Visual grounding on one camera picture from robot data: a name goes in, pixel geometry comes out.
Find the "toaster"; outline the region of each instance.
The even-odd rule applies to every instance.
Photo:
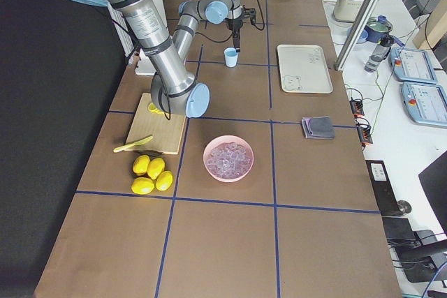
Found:
[[[337,0],[334,18],[337,21],[354,22],[364,0]]]

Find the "yellow lemon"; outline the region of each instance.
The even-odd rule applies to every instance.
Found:
[[[132,170],[137,176],[143,176],[147,171],[147,166],[151,159],[148,155],[141,155],[133,162]]]
[[[165,170],[165,161],[161,158],[155,158],[147,166],[147,174],[155,180]]]
[[[155,186],[159,191],[166,191],[173,183],[174,176],[171,171],[163,171],[159,178],[156,179]]]
[[[154,190],[154,181],[147,177],[137,177],[133,180],[131,189],[137,195],[146,195]]]

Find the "ice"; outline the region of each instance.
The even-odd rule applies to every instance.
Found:
[[[206,159],[207,169],[216,177],[235,179],[247,173],[252,157],[236,142],[223,143],[211,150]]]

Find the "white tray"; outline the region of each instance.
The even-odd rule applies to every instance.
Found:
[[[278,45],[279,74],[285,92],[330,94],[328,66],[319,45]]]

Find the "cutting board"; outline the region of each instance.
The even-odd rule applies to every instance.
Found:
[[[144,145],[127,150],[155,150],[165,154],[178,154],[185,117],[172,114],[170,120],[167,120],[164,114],[149,112],[147,106],[151,102],[150,94],[142,94],[126,143],[141,140],[148,135],[153,135],[154,138]]]

